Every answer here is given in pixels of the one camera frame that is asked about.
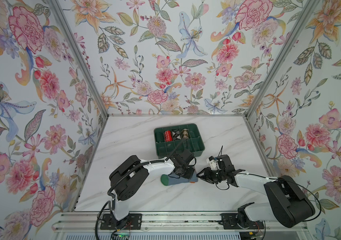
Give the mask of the blue green orange sock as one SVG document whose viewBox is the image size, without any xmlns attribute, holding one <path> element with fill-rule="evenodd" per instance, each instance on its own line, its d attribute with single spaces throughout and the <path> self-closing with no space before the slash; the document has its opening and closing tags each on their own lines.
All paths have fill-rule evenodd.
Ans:
<svg viewBox="0 0 341 240">
<path fill-rule="evenodd" d="M 196 183 L 198 182 L 198 178 L 195 173 L 186 173 L 184 175 L 172 173 L 170 175 L 162 175 L 160 177 L 160 182 L 164 186 L 173 186 L 184 183 Z"/>
</svg>

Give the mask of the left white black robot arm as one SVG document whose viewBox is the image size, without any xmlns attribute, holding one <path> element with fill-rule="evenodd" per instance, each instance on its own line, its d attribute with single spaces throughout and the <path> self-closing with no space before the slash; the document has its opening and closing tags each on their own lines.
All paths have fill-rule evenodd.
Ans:
<svg viewBox="0 0 341 240">
<path fill-rule="evenodd" d="M 116 221 L 122 221 L 129 215 L 127 201 L 133 197 L 148 177 L 175 175 L 181 180 L 193 178 L 196 157 L 189 150 L 177 153 L 173 150 L 167 157 L 158 160 L 141 160 L 136 155 L 130 156 L 110 176 L 111 197 L 110 212 Z"/>
</svg>

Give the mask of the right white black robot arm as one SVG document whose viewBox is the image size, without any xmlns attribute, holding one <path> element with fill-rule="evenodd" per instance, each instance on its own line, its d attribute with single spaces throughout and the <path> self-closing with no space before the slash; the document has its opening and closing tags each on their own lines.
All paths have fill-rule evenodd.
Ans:
<svg viewBox="0 0 341 240">
<path fill-rule="evenodd" d="M 225 182 L 229 187 L 245 188 L 267 197 L 266 203 L 252 202 L 237 209 L 234 222 L 240 228 L 267 221 L 292 228 L 315 215 L 313 204 L 290 176 L 269 178 L 236 169 L 228 155 L 209 157 L 207 163 L 209 166 L 197 173 L 199 179 L 213 185 Z"/>
</svg>

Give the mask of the green plastic divider tray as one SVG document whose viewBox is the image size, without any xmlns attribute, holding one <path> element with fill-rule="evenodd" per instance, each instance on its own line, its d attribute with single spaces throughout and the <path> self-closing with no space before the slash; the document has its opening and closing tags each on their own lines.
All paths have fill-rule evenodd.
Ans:
<svg viewBox="0 0 341 240">
<path fill-rule="evenodd" d="M 155 151 L 159 158 L 167 157 L 171 152 L 182 153 L 189 150 L 195 157 L 205 151 L 199 128 L 196 124 L 183 124 L 159 127 L 153 130 Z"/>
</svg>

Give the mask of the black white patterned rolled sock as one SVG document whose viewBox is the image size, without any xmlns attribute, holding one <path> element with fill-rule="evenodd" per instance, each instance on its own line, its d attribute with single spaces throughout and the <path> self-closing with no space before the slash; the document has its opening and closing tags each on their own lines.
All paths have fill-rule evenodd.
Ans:
<svg viewBox="0 0 341 240">
<path fill-rule="evenodd" d="M 180 130 L 172 130 L 172 137 L 174 141 L 181 140 L 182 137 L 181 137 Z"/>
</svg>

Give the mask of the brown patterned rolled sock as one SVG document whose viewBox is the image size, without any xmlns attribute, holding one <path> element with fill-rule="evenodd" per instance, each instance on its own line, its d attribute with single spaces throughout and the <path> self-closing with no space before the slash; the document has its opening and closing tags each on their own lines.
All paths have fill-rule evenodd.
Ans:
<svg viewBox="0 0 341 240">
<path fill-rule="evenodd" d="M 182 136 L 182 139 L 189 139 L 190 138 L 189 129 L 187 128 L 182 129 L 181 136 Z"/>
</svg>

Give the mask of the red rolled sock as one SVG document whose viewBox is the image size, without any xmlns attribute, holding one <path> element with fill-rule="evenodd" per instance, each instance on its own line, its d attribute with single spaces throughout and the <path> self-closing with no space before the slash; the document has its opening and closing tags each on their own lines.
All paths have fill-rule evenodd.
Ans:
<svg viewBox="0 0 341 240">
<path fill-rule="evenodd" d="M 167 130 L 163 133 L 163 135 L 164 135 L 164 141 L 165 142 L 172 142 L 173 141 L 172 131 Z"/>
</svg>

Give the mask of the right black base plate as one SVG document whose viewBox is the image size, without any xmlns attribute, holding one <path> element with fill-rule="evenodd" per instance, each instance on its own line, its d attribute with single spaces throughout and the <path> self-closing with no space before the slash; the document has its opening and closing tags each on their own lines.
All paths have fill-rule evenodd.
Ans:
<svg viewBox="0 0 341 240">
<path fill-rule="evenodd" d="M 237 209 L 236 213 L 220 214 L 221 220 L 218 222 L 225 230 L 263 230 L 263 221 L 251 221 L 245 213 L 245 208 L 254 202 L 245 204 Z"/>
</svg>

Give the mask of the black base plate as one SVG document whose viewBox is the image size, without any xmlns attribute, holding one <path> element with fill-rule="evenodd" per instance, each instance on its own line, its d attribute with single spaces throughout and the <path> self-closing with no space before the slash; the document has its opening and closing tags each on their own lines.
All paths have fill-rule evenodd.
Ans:
<svg viewBox="0 0 341 240">
<path fill-rule="evenodd" d="M 101 230 L 140 230 L 142 214 L 128 214 L 122 220 L 116 220 L 113 214 L 103 214 L 101 217 Z"/>
<path fill-rule="evenodd" d="M 236 213 L 220 214 L 221 220 L 218 222 L 225 230 L 263 230 L 263 221 L 251 221 L 245 213 L 245 208 L 254 202 L 245 204 L 237 209 Z"/>
</svg>

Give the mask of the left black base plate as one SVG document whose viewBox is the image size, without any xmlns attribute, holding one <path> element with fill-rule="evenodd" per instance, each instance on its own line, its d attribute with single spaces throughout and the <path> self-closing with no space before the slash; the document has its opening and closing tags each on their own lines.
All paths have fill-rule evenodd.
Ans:
<svg viewBox="0 0 341 240">
<path fill-rule="evenodd" d="M 101 230 L 140 230 L 142 214 L 128 214 L 122 220 L 116 220 L 113 214 L 103 214 L 101 217 Z"/>
</svg>

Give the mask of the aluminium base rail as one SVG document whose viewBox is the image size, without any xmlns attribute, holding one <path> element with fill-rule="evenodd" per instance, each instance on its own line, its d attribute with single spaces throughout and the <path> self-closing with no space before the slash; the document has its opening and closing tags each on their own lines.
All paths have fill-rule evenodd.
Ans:
<svg viewBox="0 0 341 240">
<path fill-rule="evenodd" d="M 142 212 L 141 227 L 134 230 L 127 227 L 121 233 L 154 233 L 154 232 L 297 232 L 307 234 L 305 223 L 293 228 L 286 228 L 278 222 L 264 220 L 264 228 L 224 229 L 221 224 L 221 212 Z M 54 233 L 94 233 L 96 212 L 72 212 L 61 214 L 57 223 L 53 224 Z"/>
</svg>

